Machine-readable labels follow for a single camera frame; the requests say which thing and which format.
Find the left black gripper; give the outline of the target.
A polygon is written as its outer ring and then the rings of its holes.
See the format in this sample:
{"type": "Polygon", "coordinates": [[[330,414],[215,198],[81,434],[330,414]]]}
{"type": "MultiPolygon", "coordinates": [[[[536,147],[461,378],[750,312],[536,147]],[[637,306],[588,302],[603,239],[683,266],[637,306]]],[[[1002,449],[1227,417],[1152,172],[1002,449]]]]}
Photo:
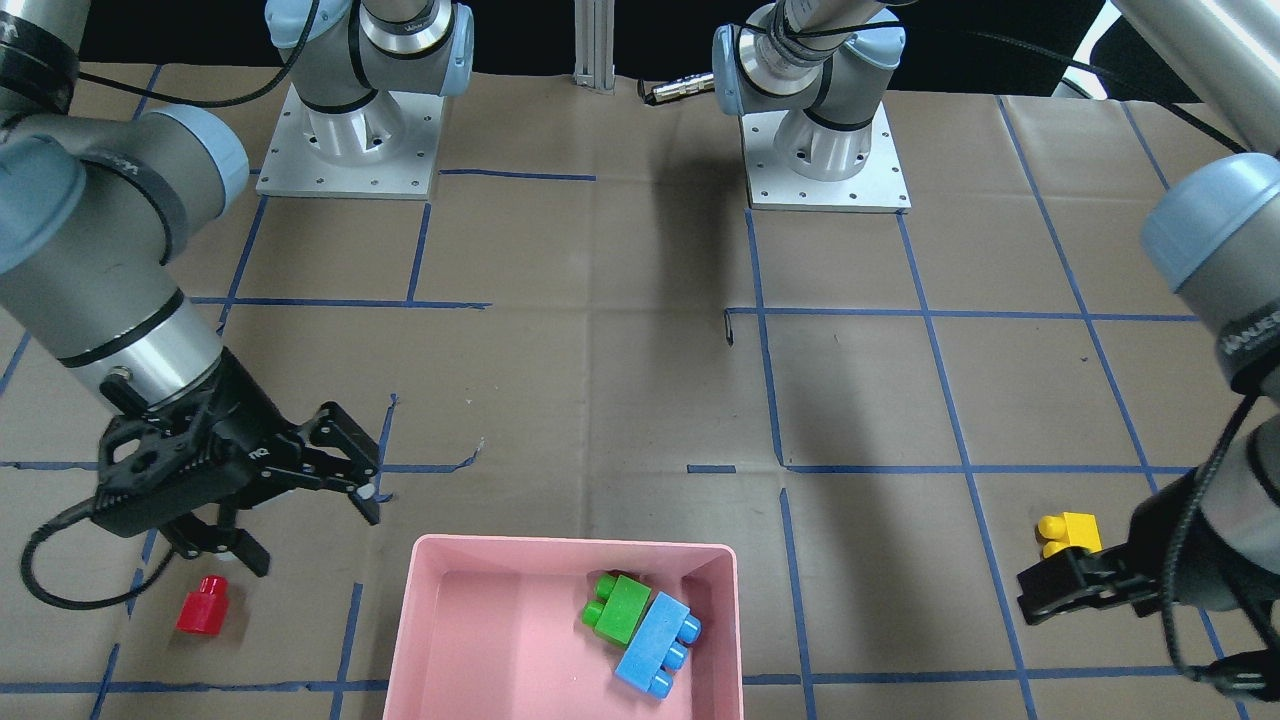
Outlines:
{"type": "Polygon", "coordinates": [[[1185,679],[1226,698],[1277,697],[1277,574],[1256,566],[1210,527],[1201,502],[1207,466],[1144,501],[1135,511],[1128,546],[1091,552],[1071,546],[1018,574],[1018,607],[1036,626],[1083,609],[1128,606],[1138,618],[1158,614],[1171,665],[1185,679]],[[1181,650],[1174,609],[1240,611],[1257,634],[1258,650],[1211,664],[1192,664],[1181,650]]]}

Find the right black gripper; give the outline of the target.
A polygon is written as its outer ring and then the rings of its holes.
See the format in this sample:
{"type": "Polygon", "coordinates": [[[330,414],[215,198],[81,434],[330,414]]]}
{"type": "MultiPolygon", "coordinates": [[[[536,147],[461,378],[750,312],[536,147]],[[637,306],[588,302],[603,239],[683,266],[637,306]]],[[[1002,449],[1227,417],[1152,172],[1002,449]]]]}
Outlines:
{"type": "Polygon", "coordinates": [[[187,560],[230,555],[266,577],[271,556],[237,514],[288,491],[265,477],[279,468],[294,488],[343,495],[369,525],[381,521],[378,442],[337,402],[289,421],[229,348],[179,398],[113,418],[99,448],[91,520],[119,537],[160,529],[187,560]],[[209,505],[214,524],[195,515],[209,505]]]}

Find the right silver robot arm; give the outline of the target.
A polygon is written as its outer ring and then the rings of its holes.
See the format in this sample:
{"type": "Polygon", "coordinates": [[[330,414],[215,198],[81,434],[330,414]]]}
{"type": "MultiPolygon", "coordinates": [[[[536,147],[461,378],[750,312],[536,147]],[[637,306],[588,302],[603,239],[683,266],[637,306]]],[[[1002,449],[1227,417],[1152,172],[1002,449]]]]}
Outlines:
{"type": "Polygon", "coordinates": [[[166,270],[244,190],[250,160],[212,102],[134,120],[69,115],[87,1],[3,4],[3,307],[113,415],[93,495],[32,534],[90,520],[159,530],[175,553],[229,553],[266,575],[236,523],[294,489],[380,520],[369,434],[335,402],[287,420],[166,270]]]}

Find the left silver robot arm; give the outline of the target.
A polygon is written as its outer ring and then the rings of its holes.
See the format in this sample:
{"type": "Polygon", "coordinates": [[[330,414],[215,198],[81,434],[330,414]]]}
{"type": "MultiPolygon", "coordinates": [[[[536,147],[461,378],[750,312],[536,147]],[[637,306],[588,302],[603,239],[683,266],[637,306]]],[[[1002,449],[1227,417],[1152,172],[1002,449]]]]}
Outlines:
{"type": "MultiPolygon", "coordinates": [[[[872,114],[905,47],[893,1],[773,1],[722,26],[712,77],[723,113],[776,117],[765,169],[801,193],[854,181],[876,155],[872,114]]],[[[1140,503],[1123,544],[1087,550],[1053,536],[1018,575],[1038,625],[1128,606],[1161,621],[1174,670],[1230,700],[1277,700],[1277,4],[1120,1],[1121,18],[1221,120],[1219,128],[1119,70],[1110,88],[1161,108],[1226,150],[1171,184],[1140,243],[1171,293],[1211,333],[1240,397],[1208,457],[1140,503]]]]}

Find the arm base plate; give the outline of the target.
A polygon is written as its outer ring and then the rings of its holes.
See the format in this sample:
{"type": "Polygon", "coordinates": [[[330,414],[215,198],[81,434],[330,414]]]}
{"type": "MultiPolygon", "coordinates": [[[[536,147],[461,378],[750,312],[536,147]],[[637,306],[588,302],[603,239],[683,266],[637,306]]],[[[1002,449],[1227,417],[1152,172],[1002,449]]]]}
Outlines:
{"type": "Polygon", "coordinates": [[[740,128],[755,210],[904,214],[913,208],[883,104],[855,131],[826,128],[804,111],[748,114],[740,128]]]}
{"type": "Polygon", "coordinates": [[[291,87],[268,145],[257,193],[289,199],[428,201],[445,100],[378,94],[367,105],[326,114],[291,87]]]}

